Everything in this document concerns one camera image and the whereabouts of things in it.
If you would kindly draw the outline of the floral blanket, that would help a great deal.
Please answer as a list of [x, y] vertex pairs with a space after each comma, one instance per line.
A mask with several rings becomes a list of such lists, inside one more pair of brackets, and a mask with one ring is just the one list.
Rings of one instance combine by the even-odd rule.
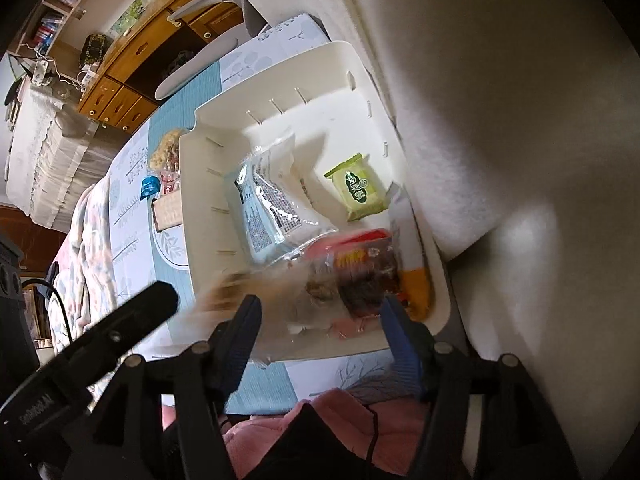
[[54, 259], [58, 292], [47, 310], [56, 352], [117, 308], [108, 192], [110, 178], [105, 176], [81, 194]]

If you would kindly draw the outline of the pink trousers leg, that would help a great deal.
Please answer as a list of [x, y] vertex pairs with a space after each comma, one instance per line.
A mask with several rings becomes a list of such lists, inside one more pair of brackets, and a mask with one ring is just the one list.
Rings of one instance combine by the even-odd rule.
[[402, 479], [430, 408], [412, 396], [361, 404], [332, 389], [282, 416], [258, 416], [221, 432], [200, 386], [176, 394], [160, 449], [161, 479]]

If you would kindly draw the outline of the light blue snack packet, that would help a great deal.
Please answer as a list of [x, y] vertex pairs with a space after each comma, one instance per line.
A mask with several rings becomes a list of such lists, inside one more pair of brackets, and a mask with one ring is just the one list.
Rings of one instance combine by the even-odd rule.
[[256, 148], [224, 176], [235, 231], [254, 266], [269, 266], [336, 230], [314, 209], [295, 165], [295, 133]]

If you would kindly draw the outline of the white plastic storage bin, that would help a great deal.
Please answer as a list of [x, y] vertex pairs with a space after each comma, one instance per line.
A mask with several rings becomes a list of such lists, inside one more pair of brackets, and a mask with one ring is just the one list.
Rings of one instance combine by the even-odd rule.
[[337, 228], [347, 212], [324, 176], [363, 154], [381, 188], [411, 188], [399, 136], [354, 47], [331, 41], [251, 76], [200, 106], [180, 140], [184, 238], [193, 289], [203, 300], [231, 273], [252, 264], [228, 204], [229, 176], [242, 160], [281, 136], [311, 205]]

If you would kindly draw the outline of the blue candy wrapper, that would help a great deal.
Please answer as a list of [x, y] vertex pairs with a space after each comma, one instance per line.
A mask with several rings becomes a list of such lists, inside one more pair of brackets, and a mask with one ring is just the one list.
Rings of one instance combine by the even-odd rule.
[[157, 176], [146, 176], [141, 182], [140, 200], [155, 196], [160, 192], [160, 179]]

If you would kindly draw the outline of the grey office chair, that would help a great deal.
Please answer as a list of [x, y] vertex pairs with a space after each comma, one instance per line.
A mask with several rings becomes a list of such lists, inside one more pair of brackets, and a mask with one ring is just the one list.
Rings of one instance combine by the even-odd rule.
[[167, 21], [178, 25], [194, 13], [198, 16], [189, 27], [206, 46], [163, 79], [154, 93], [157, 101], [169, 98], [209, 65], [269, 27], [248, 0], [191, 0], [172, 12]]

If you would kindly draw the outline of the white orange oat bar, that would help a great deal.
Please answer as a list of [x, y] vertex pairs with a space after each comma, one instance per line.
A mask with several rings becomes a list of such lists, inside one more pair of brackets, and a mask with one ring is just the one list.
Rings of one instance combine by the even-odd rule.
[[416, 217], [403, 186], [392, 183], [386, 198], [402, 290], [401, 301], [409, 318], [424, 322], [431, 313], [434, 292]]

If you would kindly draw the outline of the round biscuit packet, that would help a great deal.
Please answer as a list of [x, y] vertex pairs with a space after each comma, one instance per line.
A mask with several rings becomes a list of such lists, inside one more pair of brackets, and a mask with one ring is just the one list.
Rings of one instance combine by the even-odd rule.
[[179, 143], [180, 138], [186, 133], [181, 128], [171, 129], [160, 139], [155, 151], [149, 158], [151, 170], [160, 172], [163, 170], [178, 171], [180, 168]]

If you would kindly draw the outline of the red white snack packet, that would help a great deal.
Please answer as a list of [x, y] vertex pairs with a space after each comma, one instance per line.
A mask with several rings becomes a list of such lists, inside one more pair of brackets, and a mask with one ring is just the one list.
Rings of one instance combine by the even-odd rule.
[[163, 169], [160, 172], [160, 192], [163, 195], [178, 191], [180, 188], [180, 171]]

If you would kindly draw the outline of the wooden desk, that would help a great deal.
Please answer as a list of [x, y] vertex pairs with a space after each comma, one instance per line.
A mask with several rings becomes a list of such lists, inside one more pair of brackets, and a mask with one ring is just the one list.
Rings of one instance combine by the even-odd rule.
[[189, 24], [190, 14], [174, 25], [168, 16], [191, 0], [155, 0], [130, 32], [120, 35], [108, 49], [80, 98], [77, 110], [107, 126], [134, 133], [162, 104], [156, 88], [172, 70], [188, 62], [206, 42]]

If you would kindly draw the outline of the white lace bed cover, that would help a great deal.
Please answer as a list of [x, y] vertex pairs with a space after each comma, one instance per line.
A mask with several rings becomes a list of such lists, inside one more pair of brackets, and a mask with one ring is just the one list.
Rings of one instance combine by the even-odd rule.
[[6, 196], [37, 226], [66, 233], [80, 193], [72, 190], [98, 124], [29, 84], [6, 162]]

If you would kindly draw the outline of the yellow green candy packet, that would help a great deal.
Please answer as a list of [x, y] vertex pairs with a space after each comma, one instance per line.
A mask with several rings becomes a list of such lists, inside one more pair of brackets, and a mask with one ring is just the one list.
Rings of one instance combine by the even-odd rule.
[[337, 190], [346, 207], [348, 222], [380, 214], [386, 209], [384, 196], [371, 178], [361, 153], [340, 162], [324, 177]]

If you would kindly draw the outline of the clear cracker packet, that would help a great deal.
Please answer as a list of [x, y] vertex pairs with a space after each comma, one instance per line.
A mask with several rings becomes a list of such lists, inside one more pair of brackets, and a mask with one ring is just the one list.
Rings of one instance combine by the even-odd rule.
[[218, 276], [190, 309], [170, 320], [171, 344], [186, 347], [210, 336], [240, 312], [245, 300], [258, 304], [259, 330], [252, 357], [271, 363], [305, 352], [329, 336], [348, 315], [336, 279], [310, 262], [297, 261]]

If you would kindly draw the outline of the dark brownie red-sealed packet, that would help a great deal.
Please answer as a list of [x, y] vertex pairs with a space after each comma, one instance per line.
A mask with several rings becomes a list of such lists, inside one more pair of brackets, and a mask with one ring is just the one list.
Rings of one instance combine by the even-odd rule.
[[321, 330], [335, 338], [355, 338], [374, 329], [385, 297], [408, 304], [386, 229], [322, 236], [298, 263], [304, 270], [302, 290], [286, 307], [293, 334]]

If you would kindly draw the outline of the beige wafer packet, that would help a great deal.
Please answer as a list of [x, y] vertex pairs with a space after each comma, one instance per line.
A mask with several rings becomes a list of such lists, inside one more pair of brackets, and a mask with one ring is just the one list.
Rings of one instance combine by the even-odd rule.
[[157, 232], [183, 224], [181, 191], [162, 195], [152, 201], [152, 214]]

